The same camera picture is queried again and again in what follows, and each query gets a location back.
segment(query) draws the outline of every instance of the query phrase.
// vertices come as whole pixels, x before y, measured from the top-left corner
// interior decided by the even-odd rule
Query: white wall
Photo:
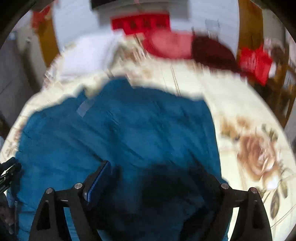
[[[262,10],[263,35],[280,40],[285,43],[285,27],[278,17],[269,9]]]
[[[172,29],[205,29],[205,20],[219,21],[219,40],[236,56],[239,39],[239,8],[237,0],[183,0],[178,3],[143,5],[147,9],[167,9]],[[137,12],[135,6],[103,9],[93,12],[89,0],[59,0],[54,6],[54,27],[60,49],[80,35],[111,31],[110,17]]]
[[[46,71],[38,36],[33,32],[30,24],[27,24],[17,30],[16,37],[26,75],[30,85],[37,92],[42,87]]]

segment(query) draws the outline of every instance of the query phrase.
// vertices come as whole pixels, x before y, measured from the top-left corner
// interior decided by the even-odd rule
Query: bedsheet
[[[296,164],[279,122],[247,84],[231,72],[210,71],[194,61],[169,61],[148,56],[138,39],[124,43],[107,71],[63,82],[58,75],[24,106],[0,153],[12,157],[21,130],[35,111],[77,96],[98,92],[110,76],[126,75],[132,86],[152,87],[191,99],[205,99],[211,111],[220,154],[222,178],[234,189],[258,189],[272,237],[283,241],[296,223]],[[237,218],[234,209],[228,236]]]

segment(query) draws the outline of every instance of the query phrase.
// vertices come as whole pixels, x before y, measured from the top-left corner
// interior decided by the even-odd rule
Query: red decoration
[[[151,29],[170,29],[168,13],[144,13],[111,19],[112,29],[123,29],[126,35],[144,33]]]
[[[50,13],[51,4],[47,5],[41,12],[33,11],[31,24],[34,30],[39,28],[39,25],[45,20],[46,16]]]
[[[241,69],[251,74],[262,86],[266,85],[272,58],[263,51],[263,46],[256,50],[243,48],[239,60]]]

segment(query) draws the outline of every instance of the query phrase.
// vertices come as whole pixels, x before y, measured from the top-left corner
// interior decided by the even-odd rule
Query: blue towel
[[[199,240],[217,207],[206,204],[195,173],[202,165],[223,182],[206,103],[132,88],[125,78],[110,81],[93,99],[81,92],[34,113],[16,158],[23,174],[10,194],[19,201],[21,241],[28,240],[44,191],[83,182],[101,160],[110,161],[112,179],[94,223],[114,241],[178,241],[193,215],[198,226],[181,239]],[[78,240],[70,223],[69,229]]]

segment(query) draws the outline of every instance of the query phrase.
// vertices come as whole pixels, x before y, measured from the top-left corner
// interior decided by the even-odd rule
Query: white cloth
[[[66,80],[107,69],[122,38],[122,31],[80,37],[65,51],[60,77]]]

